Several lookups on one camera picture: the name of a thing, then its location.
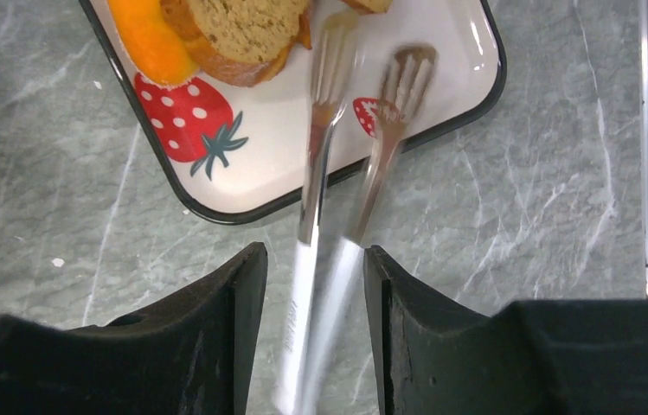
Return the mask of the brown round bread slice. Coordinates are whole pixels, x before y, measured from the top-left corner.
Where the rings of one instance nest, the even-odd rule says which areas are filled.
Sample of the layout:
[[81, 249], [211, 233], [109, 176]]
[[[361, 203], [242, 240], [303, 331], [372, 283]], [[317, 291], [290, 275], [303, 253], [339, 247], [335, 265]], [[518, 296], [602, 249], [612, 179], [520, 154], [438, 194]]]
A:
[[307, 0], [162, 1], [160, 9], [201, 71], [231, 86], [267, 82], [298, 43], [311, 47]]

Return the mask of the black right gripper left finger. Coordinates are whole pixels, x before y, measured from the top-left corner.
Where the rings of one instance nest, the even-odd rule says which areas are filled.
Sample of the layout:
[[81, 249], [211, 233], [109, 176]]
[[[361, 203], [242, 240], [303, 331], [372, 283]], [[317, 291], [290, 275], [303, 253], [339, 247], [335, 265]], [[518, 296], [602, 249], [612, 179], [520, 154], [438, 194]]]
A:
[[0, 414], [244, 413], [267, 265], [254, 242], [104, 326], [0, 314]]

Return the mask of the metal food tongs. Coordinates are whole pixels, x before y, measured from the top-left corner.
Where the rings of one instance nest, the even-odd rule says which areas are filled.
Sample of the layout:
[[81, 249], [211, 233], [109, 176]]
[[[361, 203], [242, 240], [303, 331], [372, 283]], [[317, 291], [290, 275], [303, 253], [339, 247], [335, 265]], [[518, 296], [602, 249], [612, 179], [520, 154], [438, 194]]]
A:
[[310, 136], [298, 244], [273, 403], [280, 414], [313, 414], [343, 329], [364, 253], [363, 240], [388, 172], [418, 119], [436, 73], [436, 48], [396, 46], [384, 61], [370, 112], [374, 136], [362, 184], [350, 201], [330, 192], [330, 149], [343, 136], [354, 75], [362, 65], [359, 15], [350, 9], [321, 23], [310, 65]]

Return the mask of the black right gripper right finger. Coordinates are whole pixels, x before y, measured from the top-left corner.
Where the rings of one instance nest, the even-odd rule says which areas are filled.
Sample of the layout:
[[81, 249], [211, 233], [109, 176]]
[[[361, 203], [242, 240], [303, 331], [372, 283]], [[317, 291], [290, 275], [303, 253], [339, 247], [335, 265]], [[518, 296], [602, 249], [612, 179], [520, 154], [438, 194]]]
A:
[[648, 300], [521, 300], [484, 316], [379, 246], [363, 260], [383, 414], [648, 414]]

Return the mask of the orange fake bread bun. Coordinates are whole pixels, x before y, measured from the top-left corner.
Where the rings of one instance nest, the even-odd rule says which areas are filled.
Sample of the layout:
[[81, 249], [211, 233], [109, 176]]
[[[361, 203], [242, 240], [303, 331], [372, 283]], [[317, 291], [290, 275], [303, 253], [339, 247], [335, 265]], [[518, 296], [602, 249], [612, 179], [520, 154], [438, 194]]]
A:
[[199, 71], [180, 37], [165, 22], [158, 0], [109, 0], [126, 53], [139, 72], [159, 86], [180, 86]]

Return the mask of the strawberry print white tray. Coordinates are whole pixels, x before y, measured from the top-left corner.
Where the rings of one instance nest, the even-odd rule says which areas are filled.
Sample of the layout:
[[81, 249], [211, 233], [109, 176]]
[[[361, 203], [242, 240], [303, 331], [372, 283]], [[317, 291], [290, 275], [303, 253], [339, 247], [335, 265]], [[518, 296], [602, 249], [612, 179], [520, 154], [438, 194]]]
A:
[[[129, 58], [104, 1], [82, 3], [176, 197], [224, 225], [259, 220], [298, 201], [310, 125], [311, 58], [292, 51], [285, 69], [254, 87], [198, 74], [182, 86], [149, 82]], [[485, 115], [499, 100], [506, 56], [486, 1], [397, 1], [359, 26], [359, 56], [328, 162], [330, 183], [355, 175], [369, 156], [373, 109], [392, 49], [426, 42], [439, 55], [420, 114], [407, 130], [411, 150]]]

